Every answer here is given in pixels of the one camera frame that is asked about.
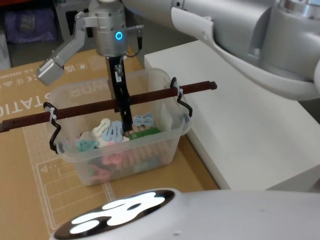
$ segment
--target clear plastic bin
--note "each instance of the clear plastic bin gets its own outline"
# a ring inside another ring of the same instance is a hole
[[[164,71],[150,68],[127,73],[126,81],[130,95],[136,95],[169,88],[171,80]],[[49,96],[49,102],[58,109],[111,99],[105,78],[64,85]],[[176,97],[131,106],[132,117],[147,112],[153,114],[160,133],[85,152],[76,148],[81,133],[91,132],[104,118],[121,121],[120,114],[112,109],[61,119],[61,131],[55,140],[58,154],[74,164],[81,181],[88,186],[167,165],[173,160],[180,136],[191,127],[188,110],[177,103]],[[51,135],[54,128],[49,123],[48,126]],[[134,131],[140,130],[143,127],[134,127]]]

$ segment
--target green block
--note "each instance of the green block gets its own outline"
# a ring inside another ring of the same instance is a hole
[[[131,136],[129,137],[130,140],[134,140],[134,139],[139,139],[139,138],[143,138],[145,136],[149,136],[149,135],[154,135],[154,134],[159,134],[161,133],[160,129],[157,127],[152,127],[149,128],[147,130],[144,131],[140,131],[140,132],[136,132],[134,134],[131,134]]]

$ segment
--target black wire handle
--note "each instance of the black wire handle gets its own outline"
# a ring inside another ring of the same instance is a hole
[[[176,82],[177,82],[177,78],[176,77],[172,78],[171,83],[170,83],[170,88],[171,89],[172,88],[176,88],[176,86],[175,86]],[[178,102],[178,104],[184,106],[185,108],[187,108],[189,110],[189,117],[191,118],[192,117],[192,113],[193,113],[194,110],[192,109],[192,107],[189,104],[187,104],[187,103],[185,103],[184,101],[181,100],[183,95],[182,95],[180,89],[177,88],[177,91],[179,92],[179,96],[178,96],[176,101]]]
[[[45,102],[43,104],[43,108],[46,109],[46,107],[48,108],[54,108],[53,113],[51,114],[56,114],[56,111],[58,110],[55,106],[53,106],[50,102]],[[56,154],[58,154],[57,151],[57,146],[55,145],[55,140],[59,134],[59,132],[61,131],[61,126],[56,122],[56,120],[52,117],[51,118],[51,124],[56,128],[54,133],[52,134],[52,137],[50,138],[49,144],[50,144],[50,149],[55,151]]]

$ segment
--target white table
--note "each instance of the white table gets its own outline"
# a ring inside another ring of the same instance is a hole
[[[320,125],[297,101],[250,82],[199,41],[148,54],[145,67],[180,85],[217,83],[186,99],[188,137],[222,189],[308,191],[320,178]]]

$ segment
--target white logo on robot base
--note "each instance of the white logo on robot base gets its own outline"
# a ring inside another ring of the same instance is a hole
[[[109,226],[125,224],[144,210],[155,207],[165,201],[164,197],[155,197],[155,195],[155,192],[148,192],[132,198],[110,202],[102,207],[105,211],[88,213],[72,220],[72,224],[79,225],[73,227],[70,233],[79,234],[95,228],[99,224],[99,221],[96,220],[99,217],[111,217],[107,221]]]

